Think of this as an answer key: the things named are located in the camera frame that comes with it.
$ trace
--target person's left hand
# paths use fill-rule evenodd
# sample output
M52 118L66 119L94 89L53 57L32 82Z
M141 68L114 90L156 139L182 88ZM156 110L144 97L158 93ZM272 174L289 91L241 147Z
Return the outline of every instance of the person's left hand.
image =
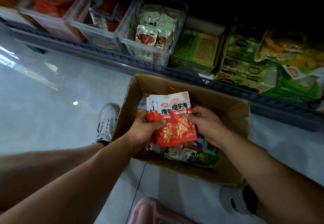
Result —
M165 119L156 122L147 122L146 114L146 111L142 111L136 117L132 127L125 134L128 142L132 146L134 154L138 153L145 144L150 143L150 138L156 129L162 128L167 124L167 120Z

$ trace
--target person's right hand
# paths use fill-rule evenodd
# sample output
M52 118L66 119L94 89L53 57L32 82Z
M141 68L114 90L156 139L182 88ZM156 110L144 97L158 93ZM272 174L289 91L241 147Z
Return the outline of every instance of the person's right hand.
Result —
M187 113L185 117L188 121L194 123L198 127L198 133L203 135L205 139L212 145L221 148L223 132L229 129L221 122L218 116L210 109L196 106L192 109L192 114Z

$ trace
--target shelf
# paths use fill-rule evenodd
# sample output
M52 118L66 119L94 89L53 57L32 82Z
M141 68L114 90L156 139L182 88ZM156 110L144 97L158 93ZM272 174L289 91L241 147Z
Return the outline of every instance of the shelf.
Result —
M128 55L106 50L89 43L73 42L57 38L48 33L3 23L11 30L15 38L26 45L43 50L57 52L81 61L133 75L147 73L166 77L176 81L205 87L231 96L246 99L251 112L269 119L286 123L314 132L324 131L324 115L305 106L294 105L261 94L246 91L224 83L200 77L197 73L175 66L161 66Z

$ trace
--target person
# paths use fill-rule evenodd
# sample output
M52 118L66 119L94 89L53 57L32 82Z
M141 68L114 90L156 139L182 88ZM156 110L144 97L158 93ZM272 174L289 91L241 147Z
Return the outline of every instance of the person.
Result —
M166 124L147 123L142 112L128 132L110 143L118 113L114 104L104 106L92 145L0 157L0 223L94 223L131 157ZM211 110L194 107L186 117L248 183L220 190L229 212L254 214L270 224L323 223L321 185L229 130Z

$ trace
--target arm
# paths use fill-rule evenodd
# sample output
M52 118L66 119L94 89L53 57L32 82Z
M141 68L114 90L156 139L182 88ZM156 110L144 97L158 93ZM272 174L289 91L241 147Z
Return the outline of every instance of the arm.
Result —
M6 211L0 223L94 223L131 157L166 123L145 117L142 112L124 136Z
M265 149L230 131L209 109L188 114L198 132L219 147L244 176L262 205L266 221L320 223L324 220L324 188L270 156Z

